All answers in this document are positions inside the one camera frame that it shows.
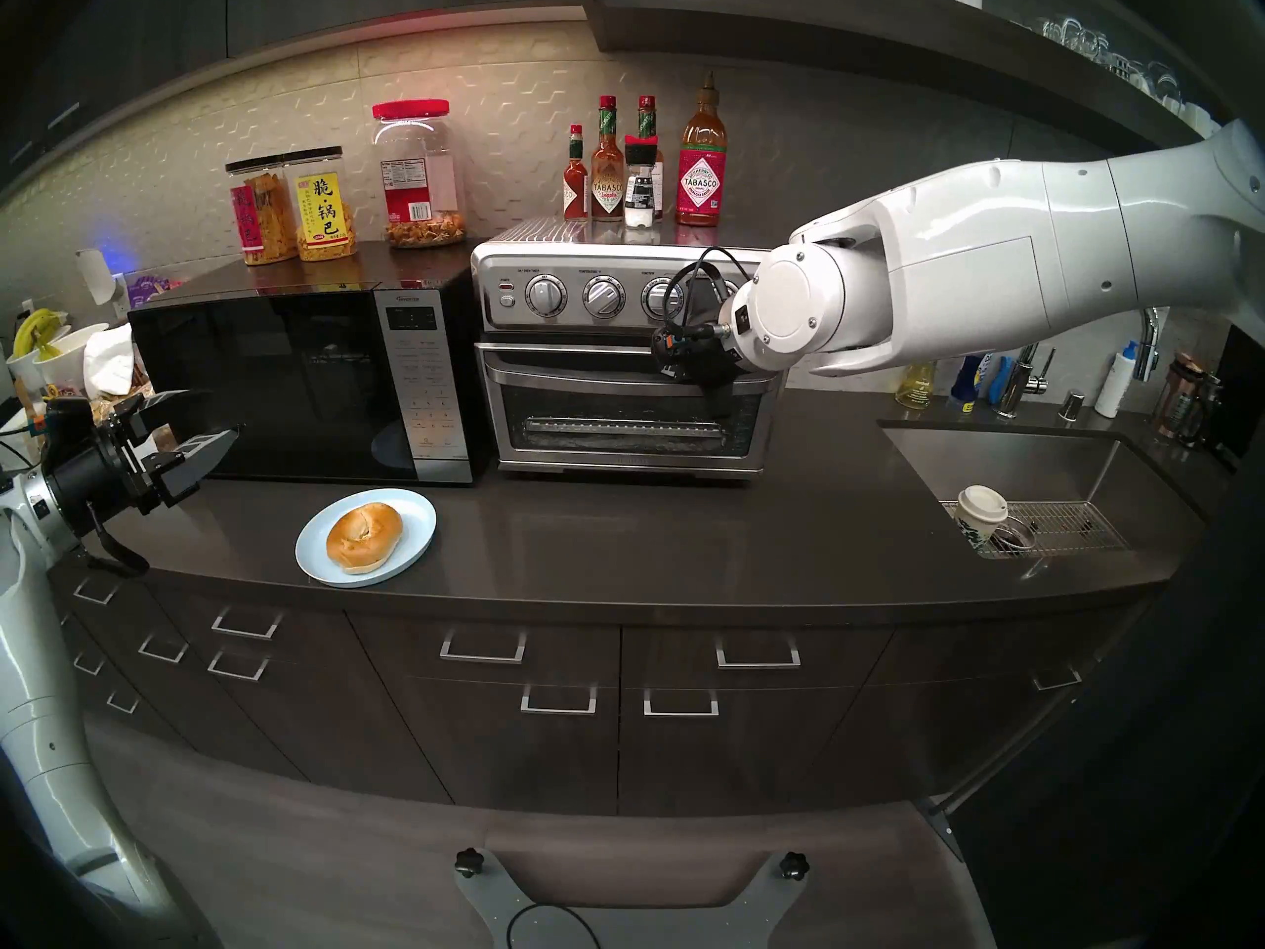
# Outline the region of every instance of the red lid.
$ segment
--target red lid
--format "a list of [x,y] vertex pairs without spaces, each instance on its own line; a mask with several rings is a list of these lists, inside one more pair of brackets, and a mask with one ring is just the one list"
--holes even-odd
[[381,101],[373,106],[373,118],[392,121],[400,118],[441,118],[448,114],[443,97],[414,97],[406,101]]

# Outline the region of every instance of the white cup lid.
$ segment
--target white cup lid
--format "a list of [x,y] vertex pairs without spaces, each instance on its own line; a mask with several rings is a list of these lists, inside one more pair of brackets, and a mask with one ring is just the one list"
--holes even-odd
[[1009,516],[1006,500],[987,486],[968,486],[958,493],[958,505],[963,512],[984,524],[999,524]]

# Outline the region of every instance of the sink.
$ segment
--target sink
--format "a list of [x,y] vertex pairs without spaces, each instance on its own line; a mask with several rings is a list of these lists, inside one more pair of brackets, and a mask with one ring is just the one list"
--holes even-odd
[[980,483],[1031,530],[1026,549],[985,544],[985,558],[1185,552],[1203,520],[1125,440],[1107,435],[884,426],[918,478],[951,514]]

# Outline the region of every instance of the light blue plate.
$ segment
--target light blue plate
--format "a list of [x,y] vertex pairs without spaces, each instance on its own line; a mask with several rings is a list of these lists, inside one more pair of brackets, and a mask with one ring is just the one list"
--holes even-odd
[[[368,574],[348,574],[329,559],[329,554],[325,553],[325,539],[343,514],[367,502],[385,502],[393,506],[404,520],[404,535],[386,564]],[[331,502],[309,520],[295,542],[295,561],[310,577],[323,585],[331,585],[335,588],[363,588],[366,585],[377,585],[379,581],[393,578],[420,558],[430,545],[430,538],[435,535],[435,507],[425,496],[409,490],[366,490]]]

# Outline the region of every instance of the backsplash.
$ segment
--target backsplash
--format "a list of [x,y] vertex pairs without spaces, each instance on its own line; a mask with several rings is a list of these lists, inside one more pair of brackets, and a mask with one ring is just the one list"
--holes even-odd
[[[560,209],[568,125],[583,123],[591,152],[601,94],[619,96],[621,138],[635,133],[636,96],[657,96],[670,176],[674,143],[707,70],[715,71],[731,143],[725,216],[767,226],[770,247],[815,216],[950,166],[994,157],[1106,157],[1075,137],[910,85],[748,61],[603,54],[584,23],[392,37],[187,91],[44,170],[0,205],[0,315],[11,318],[20,300],[34,297],[81,319],[99,316],[75,264],[78,248],[100,248],[114,271],[176,278],[239,257],[224,163],[250,156],[342,146],[344,199],[357,232],[381,237],[385,205],[371,148],[377,123],[369,114],[377,101],[449,99],[474,235]],[[667,192],[670,200],[673,191]],[[1112,354],[1137,330],[1137,314],[1126,314],[1051,340],[1059,353],[1046,400],[1061,401],[1069,387],[1079,387],[1092,401]],[[1225,333],[1217,319],[1174,311],[1161,368],[1179,348],[1214,364]],[[956,363],[940,367],[944,388]],[[894,390],[898,377],[815,378],[802,364],[791,385]],[[1160,381],[1133,386],[1125,406],[1149,409]]]

